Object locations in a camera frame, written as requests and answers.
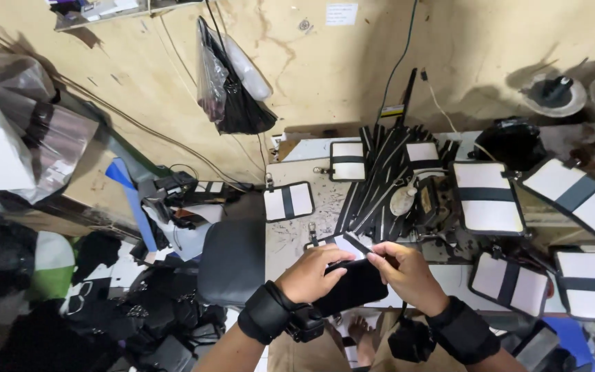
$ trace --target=floor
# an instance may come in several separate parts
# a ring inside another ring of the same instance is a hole
[[[236,323],[238,320],[239,313],[235,310],[228,309],[226,314],[226,329],[231,329],[231,327]],[[351,323],[351,319],[356,315],[362,315],[368,324],[371,324],[375,327],[378,317],[380,316],[380,311],[375,309],[351,309],[341,313],[341,317],[343,321],[341,325],[336,326],[336,330],[341,333],[342,337],[348,336],[348,325]],[[346,355],[348,356],[348,362],[351,365],[351,368],[358,367],[357,364],[357,349],[355,346],[351,346],[346,348]],[[263,354],[259,360],[259,364],[257,365],[254,372],[267,372],[268,370],[268,346],[265,347],[263,350]]]

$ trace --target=black wristband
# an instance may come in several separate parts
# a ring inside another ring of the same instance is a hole
[[[269,345],[284,332],[297,307],[275,283],[267,281],[245,302],[238,316],[238,326],[247,336]]]
[[[442,313],[426,317],[433,338],[452,357],[470,365],[500,351],[500,339],[491,332],[488,323],[466,303],[455,296]]]

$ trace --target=label sticker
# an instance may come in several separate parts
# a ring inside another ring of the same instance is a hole
[[[327,4],[325,26],[352,26],[357,16],[357,4]]]

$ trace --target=right hand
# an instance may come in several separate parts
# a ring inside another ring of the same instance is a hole
[[[383,283],[389,283],[402,300],[434,317],[449,305],[449,297],[430,273],[424,256],[416,249],[390,241],[375,245],[366,257],[380,271]],[[396,258],[392,266],[385,258]]]

